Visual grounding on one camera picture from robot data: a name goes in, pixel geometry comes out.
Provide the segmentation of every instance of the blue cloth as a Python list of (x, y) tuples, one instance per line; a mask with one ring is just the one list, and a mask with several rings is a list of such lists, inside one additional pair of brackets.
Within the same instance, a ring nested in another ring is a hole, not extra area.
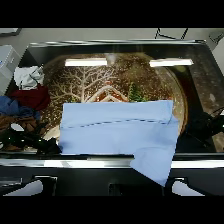
[(62, 154), (134, 154), (130, 166), (165, 185), (178, 137), (173, 101), (65, 103)]
[(30, 117), (40, 120), (40, 113), (32, 108), (19, 106), (17, 100), (12, 100), (7, 96), (0, 96), (0, 115)]

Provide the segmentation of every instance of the white tree print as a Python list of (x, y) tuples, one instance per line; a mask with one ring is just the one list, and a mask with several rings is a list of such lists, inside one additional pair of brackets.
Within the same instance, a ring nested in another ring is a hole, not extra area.
[(105, 66), (76, 67), (73, 72), (67, 71), (61, 78), (70, 81), (69, 85), (53, 82), (58, 91), (51, 93), (51, 99), (57, 101), (64, 96), (71, 96), (81, 103), (93, 102), (89, 92), (91, 87), (99, 82), (106, 81), (113, 77), (114, 69)]

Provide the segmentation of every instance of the white floor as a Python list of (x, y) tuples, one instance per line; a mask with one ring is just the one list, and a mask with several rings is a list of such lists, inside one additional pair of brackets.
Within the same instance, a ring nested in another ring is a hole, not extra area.
[[(215, 44), (209, 34), (224, 28), (189, 28), (186, 40), (206, 40), (211, 50)], [(23, 28), (18, 36), (0, 37), (0, 45), (12, 45), (22, 55), (29, 43), (72, 40), (154, 39), (157, 28)], [(162, 28), (164, 34), (179, 37), (184, 28)]]

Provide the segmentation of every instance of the red cloth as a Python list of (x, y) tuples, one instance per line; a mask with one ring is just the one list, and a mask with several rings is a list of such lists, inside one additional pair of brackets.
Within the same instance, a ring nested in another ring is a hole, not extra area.
[(18, 100), (20, 105), (33, 108), (35, 110), (43, 110), (50, 103), (50, 96), (46, 86), (37, 85), (37, 89), (16, 90), (11, 98)]

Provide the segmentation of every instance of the white container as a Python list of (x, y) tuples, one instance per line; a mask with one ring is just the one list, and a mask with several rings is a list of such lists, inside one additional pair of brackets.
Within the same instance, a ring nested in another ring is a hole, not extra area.
[(20, 56), (11, 45), (0, 46), (0, 96), (5, 95), (19, 61)]

